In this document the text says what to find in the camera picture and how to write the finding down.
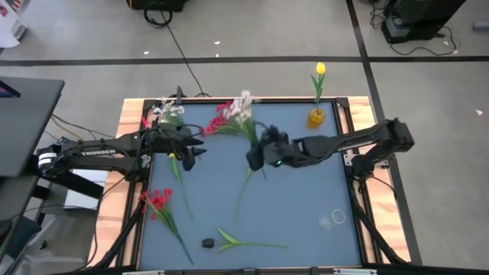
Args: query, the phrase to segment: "wooden board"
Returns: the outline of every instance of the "wooden board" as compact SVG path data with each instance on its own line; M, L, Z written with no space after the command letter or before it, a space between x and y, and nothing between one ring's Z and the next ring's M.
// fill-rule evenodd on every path
M300 99L300 97L286 97L286 99ZM370 102L367 96L353 96L348 97L350 102L350 111L353 119L353 125L355 130L361 130L368 128L375 124L374 115L371 110ZM141 115L144 99L126 99L122 106L121 118L117 130L117 136L128 134L139 130L141 123ZM345 114L340 113L340 119L344 131L348 131L346 126ZM367 148L362 148L361 152L364 153ZM390 184L390 174L388 169L376 168L374 175ZM121 179L121 175L116 172L112 172L108 175L107 184L104 190L107 190L114 183ZM404 260L410 260L409 251L407 250L406 239L404 237L403 227L395 198L393 197L392 190L382 183L379 183L375 179L369 179L367 181L368 191L370 194L370 200L372 210L374 213L375 225L379 232L384 236L387 243L402 257ZM141 186L137 186L134 197L137 198ZM125 204L128 194L128 183L120 183L111 192L104 196L99 211L99 217L97 218L96 230L97 230L97 242L98 247L96 255L91 265L98 263L107 250L112 246L114 240L117 238L121 231L122 220L124 215ZM367 230L363 227L365 245L368 250L368 259L373 262L374 254L372 244L370 242L370 236ZM126 241L125 256L123 264L130 264L132 245L134 242L134 229L129 235ZM90 251L90 257L95 250L95 242L92 241L92 249Z

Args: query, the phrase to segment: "blue tabletop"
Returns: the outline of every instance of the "blue tabletop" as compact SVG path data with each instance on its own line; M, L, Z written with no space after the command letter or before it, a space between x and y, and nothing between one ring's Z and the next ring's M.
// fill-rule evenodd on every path
M186 123L207 125L215 117L216 105L185 107ZM317 134L336 136L332 103L321 104L326 120L316 130L306 126L311 108L313 105L306 103L257 104L253 113L255 119L266 125L276 125L290 138ZM185 208L166 155L155 157L150 181L151 192L173 189L173 217L194 265L166 226L146 216L140 270L361 265L340 154L313 167L266 166L267 181L261 172L253 173L235 222L235 204L245 181L245 154L249 142L225 135L208 136L203 140L202 147L208 151L200 160L196 159L191 171L180 169L195 220ZM225 241L217 227L240 241L284 244L288 248L241 245L220 253L217 253L219 246L203 248L201 241L205 238Z

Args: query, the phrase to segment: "yellow flower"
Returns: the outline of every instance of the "yellow flower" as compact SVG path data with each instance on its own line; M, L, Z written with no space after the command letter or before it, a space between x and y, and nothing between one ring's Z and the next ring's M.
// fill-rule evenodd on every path
M316 72L318 74L325 74L326 73L326 66L324 65L323 62L318 63L318 65L316 66Z

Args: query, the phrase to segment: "concrete floor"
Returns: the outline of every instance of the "concrete floor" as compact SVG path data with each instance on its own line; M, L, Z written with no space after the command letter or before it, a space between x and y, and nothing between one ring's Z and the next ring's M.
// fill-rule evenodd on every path
M370 6L365 0L353 2L368 56L395 57L381 31L368 23ZM149 27L141 12L122 0L36 0L24 19L29 33L20 46L4 50L0 60L180 57L167 29ZM489 54L489 33L471 29L474 20L482 19L489 20L489 2L467 0L447 24L461 43L454 56ZM171 27L187 57L360 56L342 0L193 0L174 15ZM443 41L397 48L450 50ZM308 74L315 63L191 66L213 96L242 89L255 95L311 95ZM416 141L398 159L423 263L489 269L489 63L371 66L386 117L405 121ZM328 63L328 68L324 95L370 95L361 63ZM0 66L0 75L65 80L55 113L109 134L116 131L125 98L170 95L177 85L188 95L198 92L185 65ZM61 135L51 124L47 130ZM44 136L40 145L51 141Z

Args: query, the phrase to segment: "gray table surface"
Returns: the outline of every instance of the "gray table surface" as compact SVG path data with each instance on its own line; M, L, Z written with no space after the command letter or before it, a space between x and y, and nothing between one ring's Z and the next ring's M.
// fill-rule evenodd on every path
M33 154L60 97L62 80L0 77L21 93L19 99L0 99L0 219L26 210L37 176L17 176ZM12 219L15 232L20 215ZM0 247L0 261L13 234Z
M308 129L311 104L259 104L254 117L274 124L290 138L307 135L337 135L331 103L323 103L326 121L317 130ZM186 105L186 123L206 125L215 105ZM190 264L177 239L158 220L145 217L140 270L205 270L266 267L358 266L361 264L355 226L341 155L334 154L314 167L293 169L265 167L253 173L241 201L238 222L233 221L235 203L245 180L245 154L249 143L241 137L205 137L208 151L194 168L182 171L183 185L195 215L191 220L182 192L171 173L166 155L157 155L152 166L150 191L171 188L173 217L193 258ZM332 213L345 213L336 224ZM331 228L320 220L328 219ZM218 253L201 247L201 240L224 241L217 227L241 241L284 244L288 248L240 246Z

